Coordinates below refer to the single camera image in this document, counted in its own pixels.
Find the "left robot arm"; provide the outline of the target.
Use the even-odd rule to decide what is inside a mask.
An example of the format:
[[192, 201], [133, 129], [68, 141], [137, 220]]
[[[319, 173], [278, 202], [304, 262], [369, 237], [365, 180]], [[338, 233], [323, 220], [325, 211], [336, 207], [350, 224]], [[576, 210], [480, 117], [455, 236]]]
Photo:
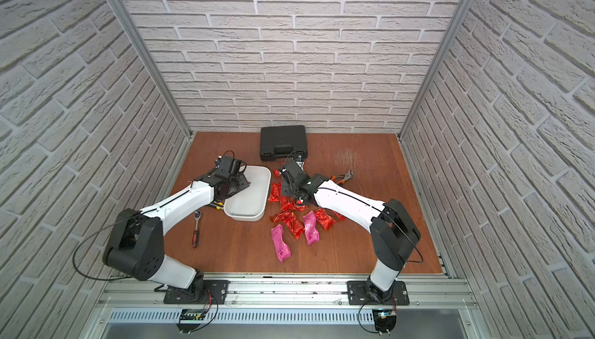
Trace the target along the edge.
[[189, 288], [198, 272], [165, 255], [164, 237], [191, 213], [248, 188], [245, 169], [245, 162], [220, 156], [213, 169], [183, 190], [141, 210], [120, 212], [102, 257], [104, 264], [139, 281]]

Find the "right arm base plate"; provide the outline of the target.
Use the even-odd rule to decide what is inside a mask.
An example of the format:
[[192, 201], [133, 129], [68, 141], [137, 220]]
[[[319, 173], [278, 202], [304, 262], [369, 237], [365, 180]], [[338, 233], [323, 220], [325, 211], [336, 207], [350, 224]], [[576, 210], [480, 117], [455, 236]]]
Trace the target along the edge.
[[406, 285], [402, 281], [394, 281], [387, 291], [382, 291], [367, 281], [348, 281], [346, 283], [349, 304], [362, 306], [369, 304], [408, 306], [410, 304]]

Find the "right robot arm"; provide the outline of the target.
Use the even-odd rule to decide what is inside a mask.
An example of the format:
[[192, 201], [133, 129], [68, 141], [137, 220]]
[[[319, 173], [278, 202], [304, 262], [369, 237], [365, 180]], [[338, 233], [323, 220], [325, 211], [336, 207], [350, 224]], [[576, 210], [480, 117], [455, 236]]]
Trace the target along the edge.
[[309, 176], [294, 159], [288, 159], [279, 171], [283, 195], [332, 210], [370, 233], [377, 262], [366, 290], [370, 299], [386, 300], [421, 239], [404, 205], [396, 199], [383, 202], [361, 196], [319, 174]]

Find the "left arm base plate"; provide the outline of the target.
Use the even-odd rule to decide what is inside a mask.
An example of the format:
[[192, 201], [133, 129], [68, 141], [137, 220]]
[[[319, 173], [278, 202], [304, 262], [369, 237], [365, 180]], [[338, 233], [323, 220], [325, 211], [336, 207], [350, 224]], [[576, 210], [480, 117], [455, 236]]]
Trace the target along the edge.
[[164, 304], [206, 304], [211, 300], [212, 304], [221, 305], [225, 303], [229, 283], [229, 280], [204, 280], [200, 277], [187, 289], [169, 286], [165, 292]]

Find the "pink tea bag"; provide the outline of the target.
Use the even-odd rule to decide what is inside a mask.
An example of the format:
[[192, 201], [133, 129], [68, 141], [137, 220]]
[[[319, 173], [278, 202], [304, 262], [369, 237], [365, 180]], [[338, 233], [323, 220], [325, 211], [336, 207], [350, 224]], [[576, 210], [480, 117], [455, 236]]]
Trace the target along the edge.
[[305, 227], [305, 239], [308, 246], [313, 245], [320, 239], [319, 231], [316, 229], [317, 218], [314, 211], [310, 211], [303, 217]]
[[275, 253], [279, 262], [283, 263], [291, 257], [291, 249], [283, 240], [284, 229], [281, 224], [271, 229], [271, 239], [274, 243]]

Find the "white storage box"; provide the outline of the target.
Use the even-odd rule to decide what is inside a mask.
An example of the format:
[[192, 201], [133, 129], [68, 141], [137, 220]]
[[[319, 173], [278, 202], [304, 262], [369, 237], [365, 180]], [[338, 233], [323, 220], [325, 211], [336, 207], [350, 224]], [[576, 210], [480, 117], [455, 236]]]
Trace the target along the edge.
[[264, 166], [248, 165], [244, 172], [249, 186], [224, 203], [225, 214], [236, 221], [259, 221], [265, 212], [271, 171]]

